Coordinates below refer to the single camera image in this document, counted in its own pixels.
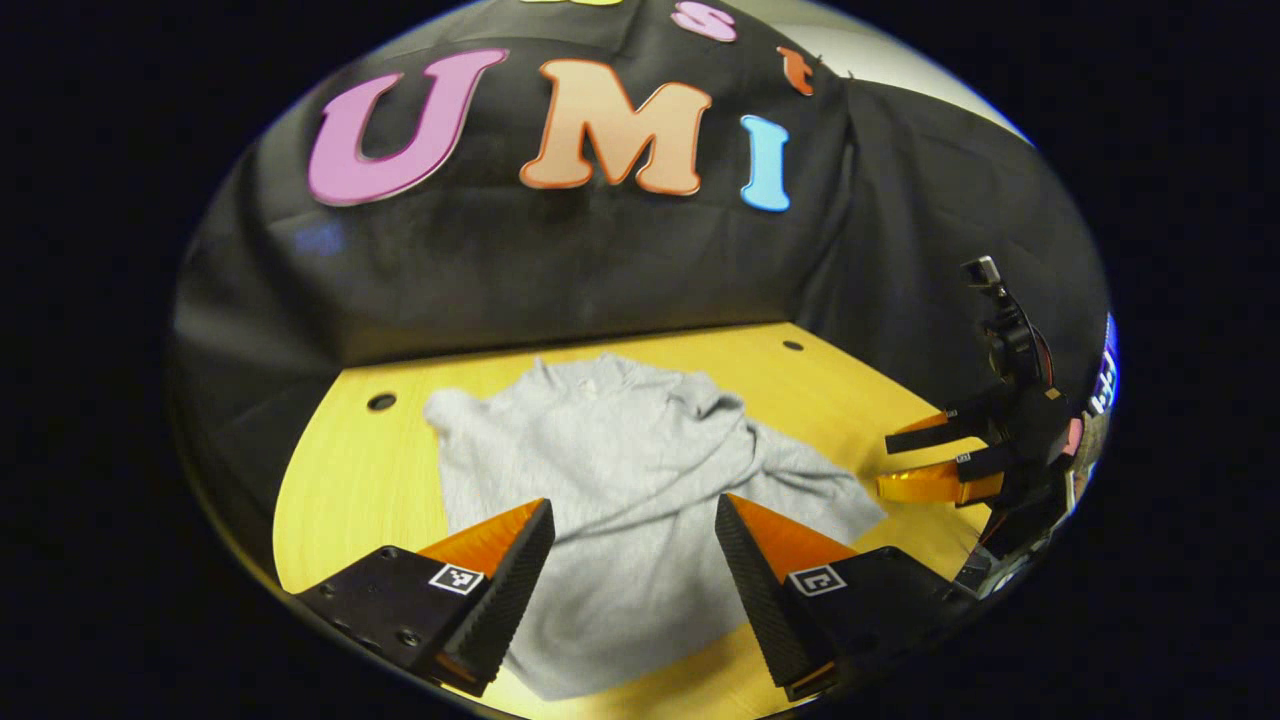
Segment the blue white printed band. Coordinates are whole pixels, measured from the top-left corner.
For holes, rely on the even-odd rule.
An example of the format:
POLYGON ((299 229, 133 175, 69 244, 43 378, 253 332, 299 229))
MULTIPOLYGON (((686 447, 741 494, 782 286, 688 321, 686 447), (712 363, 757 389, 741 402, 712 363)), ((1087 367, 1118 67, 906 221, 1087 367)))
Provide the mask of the blue white printed band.
POLYGON ((1117 328, 1114 315, 1106 315, 1103 346, 1096 373, 1094 387, 1087 401, 1092 416, 1108 414, 1115 404, 1119 384, 1117 328))

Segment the grey sweatshirt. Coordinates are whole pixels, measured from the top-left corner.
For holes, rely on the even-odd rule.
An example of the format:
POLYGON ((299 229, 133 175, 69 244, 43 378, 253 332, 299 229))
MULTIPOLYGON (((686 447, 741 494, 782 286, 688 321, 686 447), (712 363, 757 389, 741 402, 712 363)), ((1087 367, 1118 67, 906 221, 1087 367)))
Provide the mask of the grey sweatshirt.
POLYGON ((716 538, 721 495, 844 544, 884 519, 850 471, 704 373, 536 360, 490 398, 444 388, 422 414, 452 530, 552 503, 556 539, 504 661, 544 701, 632 682, 746 623, 716 538))

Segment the black backdrop cloth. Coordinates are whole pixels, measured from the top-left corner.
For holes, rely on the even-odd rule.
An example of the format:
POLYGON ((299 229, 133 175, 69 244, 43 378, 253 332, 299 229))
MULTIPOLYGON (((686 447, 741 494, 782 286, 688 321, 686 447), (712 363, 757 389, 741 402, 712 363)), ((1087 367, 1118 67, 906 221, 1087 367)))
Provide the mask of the black backdrop cloth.
POLYGON ((777 6, 727 12, 737 36, 678 27, 675 0, 480 0, 329 76, 237 159, 175 288, 173 360, 195 484, 234 524, 265 525, 323 392, 348 366, 748 322, 791 322, 931 402, 989 379, 986 304, 961 265, 991 256, 1085 407, 1107 342, 1101 258, 1038 149, 925 61, 777 6), (420 184, 328 208, 310 192, 324 106, 389 77, 362 147, 413 136, 425 72, 495 49, 453 152, 420 184), (518 179, 541 138, 541 65, 599 61, 635 104, 662 85, 710 97, 686 199, 596 176, 518 179))

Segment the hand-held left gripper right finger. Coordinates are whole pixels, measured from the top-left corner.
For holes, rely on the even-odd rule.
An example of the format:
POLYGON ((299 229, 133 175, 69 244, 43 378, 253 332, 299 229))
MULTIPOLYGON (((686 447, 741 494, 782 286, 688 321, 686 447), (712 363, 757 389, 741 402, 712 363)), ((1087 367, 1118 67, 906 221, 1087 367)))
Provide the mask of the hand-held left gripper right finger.
POLYGON ((963 625, 977 597, 892 546, 859 553, 737 495, 716 536, 771 678, 790 701, 884 676, 963 625))

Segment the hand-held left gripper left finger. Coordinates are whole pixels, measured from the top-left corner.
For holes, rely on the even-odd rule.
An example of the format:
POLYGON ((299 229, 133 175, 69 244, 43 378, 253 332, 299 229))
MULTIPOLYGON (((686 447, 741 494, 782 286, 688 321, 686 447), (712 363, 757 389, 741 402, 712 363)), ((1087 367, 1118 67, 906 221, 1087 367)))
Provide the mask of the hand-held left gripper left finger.
POLYGON ((554 541, 552 502, 535 498, 419 551, 384 544, 296 597, 399 670, 480 697, 554 541))

